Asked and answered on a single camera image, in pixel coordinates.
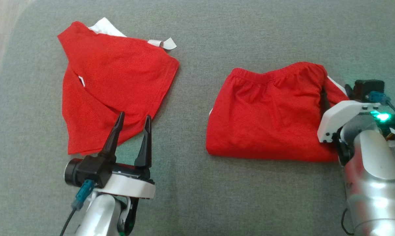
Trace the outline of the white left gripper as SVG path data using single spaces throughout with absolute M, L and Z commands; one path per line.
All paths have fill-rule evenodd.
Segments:
M 108 138 L 98 156 L 105 161 L 115 163 L 115 151 L 118 146 L 118 138 L 123 129 L 125 112 L 121 112 L 109 133 Z M 148 168 L 152 166 L 152 118 L 147 115 L 144 128 L 143 140 L 135 160 L 135 166 L 125 164 L 113 165 L 112 175 L 103 188 L 94 188 L 94 191 L 122 197 L 134 197 L 152 199 L 155 196 L 156 187 L 150 178 Z

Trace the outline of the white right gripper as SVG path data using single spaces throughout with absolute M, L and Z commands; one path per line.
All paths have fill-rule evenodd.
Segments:
M 353 88 L 345 85 L 345 94 L 349 99 L 353 99 Z M 320 108 L 322 119 L 317 131 L 320 143 L 331 143 L 332 136 L 352 118 L 360 113 L 372 112 L 381 106 L 380 103 L 361 103 L 358 101 L 341 101 L 330 108 L 325 87 L 320 92 Z

